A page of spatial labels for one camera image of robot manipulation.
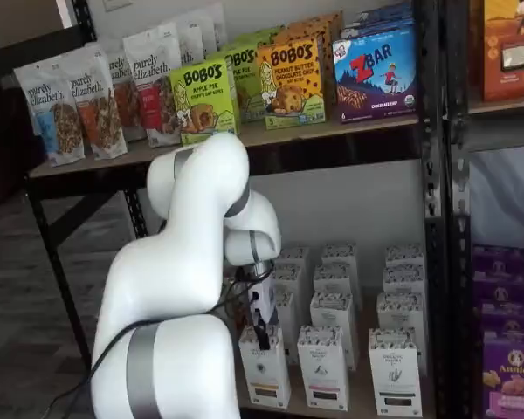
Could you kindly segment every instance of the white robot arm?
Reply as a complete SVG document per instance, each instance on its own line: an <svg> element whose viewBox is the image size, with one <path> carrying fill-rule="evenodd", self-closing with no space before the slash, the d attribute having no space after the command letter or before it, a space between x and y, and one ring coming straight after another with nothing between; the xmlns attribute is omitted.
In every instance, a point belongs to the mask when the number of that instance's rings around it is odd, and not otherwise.
<svg viewBox="0 0 524 419"><path fill-rule="evenodd" d="M127 334L105 358L92 380L98 419L239 418L229 332L203 313L219 299L224 250L232 264L253 266L280 252L275 211L250 190L248 175L245 148L232 134L151 164L148 196L167 227L113 261L93 362L125 327L166 321ZM266 297L253 302L265 321L273 311Z"/></svg>

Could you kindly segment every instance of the floor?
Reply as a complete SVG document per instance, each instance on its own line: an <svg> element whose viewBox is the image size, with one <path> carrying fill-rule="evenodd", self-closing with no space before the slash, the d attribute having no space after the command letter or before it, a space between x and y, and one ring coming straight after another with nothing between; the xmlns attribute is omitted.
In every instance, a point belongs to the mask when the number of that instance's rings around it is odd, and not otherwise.
<svg viewBox="0 0 524 419"><path fill-rule="evenodd" d="M49 223L75 202L77 198L45 202ZM122 208L115 196L59 248L90 346L108 268L130 240ZM83 372L31 206L25 196L14 196L0 205L0 419L41 418L52 398L78 383ZM67 402L48 417L60 419ZM94 418L88 393L70 418Z"/></svg>

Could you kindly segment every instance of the wooden shelf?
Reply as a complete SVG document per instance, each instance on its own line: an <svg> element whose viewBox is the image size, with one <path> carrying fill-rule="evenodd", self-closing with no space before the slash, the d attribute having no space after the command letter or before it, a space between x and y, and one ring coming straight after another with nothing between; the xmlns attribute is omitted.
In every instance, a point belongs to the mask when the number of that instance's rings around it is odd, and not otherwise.
<svg viewBox="0 0 524 419"><path fill-rule="evenodd" d="M524 97L484 102L483 99L481 99L479 90L470 89L469 92L468 113L470 115L524 108Z"/></svg>
<svg viewBox="0 0 524 419"><path fill-rule="evenodd" d="M290 141L302 141L313 138L330 137L342 134L354 134L391 127L403 127L417 124L416 115L406 115L383 120L368 120L353 124L341 124L336 118L321 124L304 127L290 127L267 131L263 121L244 124L241 127L239 138L246 147L258 147L272 144L283 144ZM29 173L30 178L39 178L51 175L63 175L87 170L101 170L141 164L154 160L158 155L164 155L178 146L150 148L146 140L128 144L128 153L112 160L94 160L89 155L86 159L52 168L48 161L36 167Z"/></svg>
<svg viewBox="0 0 524 419"><path fill-rule="evenodd" d="M334 418L334 419L377 419L392 418L394 416L379 416L376 413L375 393L373 391L373 380L370 373L369 363L369 329L378 326L376 317L376 295L375 290L365 294L363 301L363 311L358 312L357 329L359 335L359 349L361 356L357 365L357 370L349 374L349 408L347 412L339 410L328 410L319 408L309 408L305 396L305 387L300 367L289 368L289 381L291 383L291 398L287 409L275 409L258 404L252 404L246 387L245 373L241 365L237 365L237 397L238 405L244 409L268 410L272 412L287 413L289 415ZM433 380L429 377L421 379L421 398L423 404L423 418L434 419L434 395Z"/></svg>

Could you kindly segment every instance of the purple box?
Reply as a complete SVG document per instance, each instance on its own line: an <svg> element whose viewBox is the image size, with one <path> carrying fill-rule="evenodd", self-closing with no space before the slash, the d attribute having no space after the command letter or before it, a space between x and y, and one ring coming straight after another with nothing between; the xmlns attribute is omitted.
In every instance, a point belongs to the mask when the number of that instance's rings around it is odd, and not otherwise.
<svg viewBox="0 0 524 419"><path fill-rule="evenodd" d="M493 276L524 276L524 249L475 244L472 268Z"/></svg>
<svg viewBox="0 0 524 419"><path fill-rule="evenodd" d="M484 301L481 304L481 328L524 332L524 303Z"/></svg>
<svg viewBox="0 0 524 419"><path fill-rule="evenodd" d="M524 419L524 333L484 331L483 409L486 419Z"/></svg>
<svg viewBox="0 0 524 419"><path fill-rule="evenodd" d="M482 299L524 301L524 276L495 277L484 272L474 272L474 305L479 306Z"/></svg>

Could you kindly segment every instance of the black cord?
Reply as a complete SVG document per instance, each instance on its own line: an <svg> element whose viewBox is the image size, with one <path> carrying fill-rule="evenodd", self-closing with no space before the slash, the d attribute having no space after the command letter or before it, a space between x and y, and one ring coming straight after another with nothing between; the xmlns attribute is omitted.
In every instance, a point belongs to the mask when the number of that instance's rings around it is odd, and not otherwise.
<svg viewBox="0 0 524 419"><path fill-rule="evenodd" d="M233 283L227 289L227 292L225 293L224 301L222 301L221 303L215 305L210 310L210 313L213 312L214 310L217 310L221 306L224 306L224 305L228 304L229 302L231 302L231 301L233 301L235 299L238 299L241 295L249 292L249 290L251 288L253 288L253 286L255 286L256 284L259 284L260 282L262 282L265 279L267 279L272 274L272 272L273 272L273 262L272 262L272 268L268 272L265 272L264 275L262 275L261 277L258 277L258 278L249 278L248 275L245 273L245 270L239 267L237 269L238 279L233 281ZM228 296L228 294L230 292L230 289L235 284L240 284L240 283L247 283L248 286L244 290L242 290L240 293L235 294L235 295L227 298L227 296ZM83 378L83 380L80 381L75 387L73 387L73 388L69 389L68 391L65 391L64 393L54 397L54 399L52 399L52 402L46 408L44 414L41 416L41 419L46 419L49 416L49 414L52 411L52 408L54 407L54 405L59 400L67 397L68 395L70 395L72 393L75 393L75 396L72 398L72 401L70 402L70 404L68 405L68 407L65 410L64 414L62 415L62 419L67 419L70 416L70 414L72 413L72 409L75 406L76 402L78 401L79 397L81 396L81 393L82 393L83 389L86 387L87 384L89 384L89 382L91 381L91 379L95 375L95 372L97 371L97 369L99 369L101 363L105 360L105 358L107 357L108 353L111 352L111 349L113 349L114 345L116 345L119 342L119 340L121 340L124 337L124 335L126 335L128 332L131 332L132 330L134 330L134 329L136 329L138 327L155 325L157 323L161 323L164 320L165 319L160 319L160 320L140 320L140 321L136 321L135 323L132 323L131 325L128 325L128 326L124 327L121 331L119 331L113 337L113 339L108 343L107 347L105 347L105 349L103 350L103 352L101 353L101 355L97 359L97 361L93 364L93 367L91 368L91 371L89 371L89 373L86 374L86 376Z"/></svg>

